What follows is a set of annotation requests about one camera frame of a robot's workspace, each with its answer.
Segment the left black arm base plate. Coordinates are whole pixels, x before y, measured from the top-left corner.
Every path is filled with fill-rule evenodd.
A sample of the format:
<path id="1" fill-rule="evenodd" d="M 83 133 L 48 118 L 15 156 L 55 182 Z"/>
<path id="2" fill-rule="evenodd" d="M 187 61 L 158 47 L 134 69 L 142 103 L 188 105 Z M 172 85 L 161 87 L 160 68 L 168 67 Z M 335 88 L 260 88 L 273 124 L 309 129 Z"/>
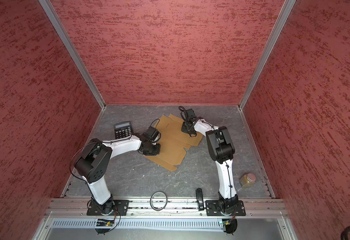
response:
<path id="1" fill-rule="evenodd" d="M 129 207 L 128 200 L 108 200 L 103 205 L 91 199 L 87 204 L 87 216 L 125 216 Z"/>

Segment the brown cardboard box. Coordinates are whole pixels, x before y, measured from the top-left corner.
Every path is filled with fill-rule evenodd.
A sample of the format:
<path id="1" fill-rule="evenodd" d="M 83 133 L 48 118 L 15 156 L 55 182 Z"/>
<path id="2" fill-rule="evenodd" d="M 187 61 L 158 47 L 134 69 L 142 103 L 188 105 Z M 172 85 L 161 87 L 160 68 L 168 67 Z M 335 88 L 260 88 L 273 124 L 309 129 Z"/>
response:
<path id="1" fill-rule="evenodd" d="M 183 133 L 183 122 L 183 119 L 172 114 L 154 120 L 151 126 L 161 133 L 161 139 L 157 142 L 161 147 L 157 155 L 145 157 L 171 172 L 175 171 L 186 156 L 186 150 L 197 147 L 203 138 L 201 133 L 195 137 Z"/>

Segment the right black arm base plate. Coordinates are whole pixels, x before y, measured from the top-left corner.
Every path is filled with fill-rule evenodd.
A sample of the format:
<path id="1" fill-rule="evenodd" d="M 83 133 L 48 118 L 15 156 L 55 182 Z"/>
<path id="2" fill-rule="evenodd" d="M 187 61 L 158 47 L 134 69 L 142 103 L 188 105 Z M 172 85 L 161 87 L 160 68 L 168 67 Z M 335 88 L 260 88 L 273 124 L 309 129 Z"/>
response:
<path id="1" fill-rule="evenodd" d="M 223 203 L 218 200 L 208 200 L 205 202 L 207 216 L 246 216 L 246 210 L 243 201 L 228 201 Z"/>

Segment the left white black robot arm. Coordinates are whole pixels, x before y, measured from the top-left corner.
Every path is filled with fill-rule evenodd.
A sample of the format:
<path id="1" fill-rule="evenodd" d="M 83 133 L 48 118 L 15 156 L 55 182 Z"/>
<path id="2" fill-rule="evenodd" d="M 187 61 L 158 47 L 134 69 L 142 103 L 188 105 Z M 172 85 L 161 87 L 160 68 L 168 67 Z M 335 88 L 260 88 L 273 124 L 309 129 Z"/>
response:
<path id="1" fill-rule="evenodd" d="M 113 207 L 113 197 L 105 181 L 110 160 L 119 155 L 137 151 L 144 156 L 156 156 L 160 153 L 161 134 L 132 134 L 129 137 L 100 141 L 92 139 L 86 145 L 74 163 L 81 179 L 85 181 L 92 194 L 92 202 L 106 212 Z"/>

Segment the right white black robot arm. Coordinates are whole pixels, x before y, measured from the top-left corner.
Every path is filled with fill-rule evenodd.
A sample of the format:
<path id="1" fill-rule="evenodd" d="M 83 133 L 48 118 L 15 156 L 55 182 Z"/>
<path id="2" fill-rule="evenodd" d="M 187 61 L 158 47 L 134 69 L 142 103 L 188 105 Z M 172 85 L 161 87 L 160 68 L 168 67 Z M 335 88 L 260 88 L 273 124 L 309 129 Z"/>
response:
<path id="1" fill-rule="evenodd" d="M 184 121 L 181 131 L 191 137 L 201 133 L 206 137 L 208 152 L 215 162 L 219 177 L 219 208 L 224 215 L 232 214 L 239 204 L 233 179 L 235 147 L 226 127 L 216 127 L 202 118 Z"/>

